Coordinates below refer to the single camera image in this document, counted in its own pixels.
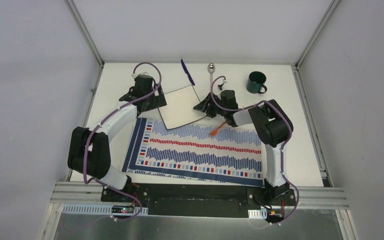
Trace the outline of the white square plate black rim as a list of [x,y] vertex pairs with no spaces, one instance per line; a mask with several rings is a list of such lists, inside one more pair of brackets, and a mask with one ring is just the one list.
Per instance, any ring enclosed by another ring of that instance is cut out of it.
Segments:
[[163,94],[166,105],[158,109],[166,129],[176,129],[206,117],[194,110],[201,101],[192,85]]

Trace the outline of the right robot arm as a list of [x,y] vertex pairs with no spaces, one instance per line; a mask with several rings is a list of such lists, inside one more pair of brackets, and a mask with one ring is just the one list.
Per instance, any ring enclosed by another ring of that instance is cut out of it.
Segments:
[[193,107],[195,111],[214,118],[221,115],[231,127],[252,124],[257,136],[265,146],[267,171],[264,178],[264,200],[276,205],[290,190],[285,180],[286,146],[294,130],[292,121],[276,100],[271,99],[239,108],[233,90],[224,90],[220,96],[209,93]]

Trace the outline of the blue striped placemat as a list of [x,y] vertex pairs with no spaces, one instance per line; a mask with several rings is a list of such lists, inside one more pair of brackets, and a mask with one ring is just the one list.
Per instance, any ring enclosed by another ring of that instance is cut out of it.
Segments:
[[137,118],[121,171],[253,187],[264,185],[263,146],[246,128],[188,124],[166,129],[159,119]]

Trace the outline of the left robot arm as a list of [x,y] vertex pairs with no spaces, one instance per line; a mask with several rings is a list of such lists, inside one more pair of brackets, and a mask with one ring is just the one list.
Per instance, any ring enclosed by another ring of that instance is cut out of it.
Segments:
[[110,142],[141,113],[167,105],[161,88],[141,96],[141,91],[131,89],[101,120],[88,127],[76,127],[71,134],[67,165],[83,175],[83,182],[96,181],[113,188],[113,195],[120,202],[132,198],[133,189],[127,185],[129,177],[112,166]]

